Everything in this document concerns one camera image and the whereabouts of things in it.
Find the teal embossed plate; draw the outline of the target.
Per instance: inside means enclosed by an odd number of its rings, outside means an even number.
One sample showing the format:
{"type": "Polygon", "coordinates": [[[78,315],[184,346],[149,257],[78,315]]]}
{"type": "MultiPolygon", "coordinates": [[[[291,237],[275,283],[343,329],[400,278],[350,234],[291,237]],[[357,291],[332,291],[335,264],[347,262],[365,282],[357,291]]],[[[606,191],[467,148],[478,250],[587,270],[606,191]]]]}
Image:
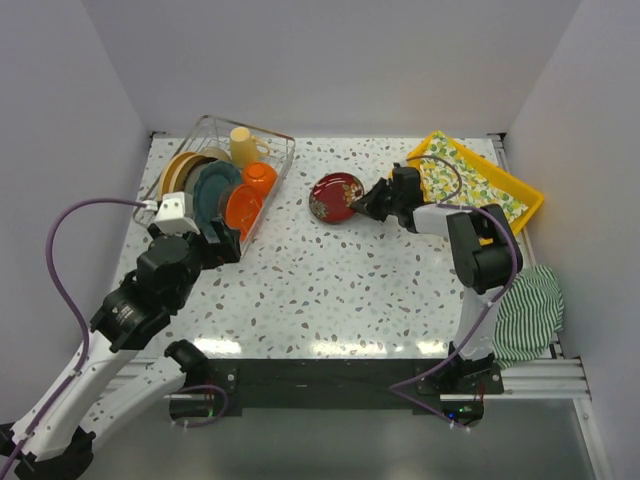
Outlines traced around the teal embossed plate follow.
{"type": "Polygon", "coordinates": [[[224,217],[226,201],[241,183],[240,170],[224,161],[212,162],[200,173],[193,191],[194,218],[200,231],[210,241],[218,240],[211,221],[224,217]]]}

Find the red floral plate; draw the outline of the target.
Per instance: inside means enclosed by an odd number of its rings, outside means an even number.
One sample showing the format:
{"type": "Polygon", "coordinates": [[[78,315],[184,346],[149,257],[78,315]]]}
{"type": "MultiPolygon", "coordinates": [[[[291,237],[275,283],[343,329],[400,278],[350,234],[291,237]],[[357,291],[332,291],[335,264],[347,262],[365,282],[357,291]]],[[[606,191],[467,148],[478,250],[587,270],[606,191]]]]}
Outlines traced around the red floral plate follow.
{"type": "Polygon", "coordinates": [[[346,172],[330,173],[311,188],[309,208],[321,222],[339,224],[356,214],[351,204],[364,193],[364,186],[356,176],[346,172]]]}

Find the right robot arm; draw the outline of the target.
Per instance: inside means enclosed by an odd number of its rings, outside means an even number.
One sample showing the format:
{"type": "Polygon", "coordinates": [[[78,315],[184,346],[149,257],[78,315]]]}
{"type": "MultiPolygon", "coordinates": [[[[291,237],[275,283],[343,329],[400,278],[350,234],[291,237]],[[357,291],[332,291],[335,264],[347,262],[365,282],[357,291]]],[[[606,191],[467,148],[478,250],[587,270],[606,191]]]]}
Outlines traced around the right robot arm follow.
{"type": "Polygon", "coordinates": [[[350,208],[377,221],[394,216],[411,233],[448,240],[455,274],[464,287],[460,321],[447,357],[391,390],[397,392],[432,378],[439,390],[466,393],[482,377],[491,376],[497,368],[494,336],[499,307],[523,266],[502,208],[428,202],[418,170],[400,166],[350,208]]]}

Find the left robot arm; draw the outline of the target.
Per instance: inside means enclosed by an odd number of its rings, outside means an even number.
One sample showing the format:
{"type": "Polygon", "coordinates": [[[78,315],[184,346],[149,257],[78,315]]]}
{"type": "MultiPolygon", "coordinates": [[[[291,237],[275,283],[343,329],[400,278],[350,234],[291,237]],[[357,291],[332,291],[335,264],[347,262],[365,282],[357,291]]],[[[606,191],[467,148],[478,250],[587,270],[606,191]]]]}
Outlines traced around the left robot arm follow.
{"type": "Polygon", "coordinates": [[[210,388],[207,356],[180,340],[126,385],[106,390],[185,306],[202,271],[240,260],[239,231],[221,219],[212,227],[214,243],[201,233],[151,229],[148,250],[105,297],[71,364],[22,419],[2,426],[6,470],[20,479],[77,479],[95,451],[152,403],[171,393],[210,388]]]}

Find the orange plate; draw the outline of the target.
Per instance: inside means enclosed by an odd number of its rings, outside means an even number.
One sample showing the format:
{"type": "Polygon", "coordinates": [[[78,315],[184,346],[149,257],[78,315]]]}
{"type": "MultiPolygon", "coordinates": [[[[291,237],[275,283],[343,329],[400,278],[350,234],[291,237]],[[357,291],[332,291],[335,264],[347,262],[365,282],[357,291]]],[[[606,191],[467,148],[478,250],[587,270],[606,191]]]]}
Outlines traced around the orange plate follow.
{"type": "Polygon", "coordinates": [[[262,206],[262,196],[251,185],[239,185],[229,196],[225,221],[230,228],[240,232],[241,241],[246,240],[262,206]]]}

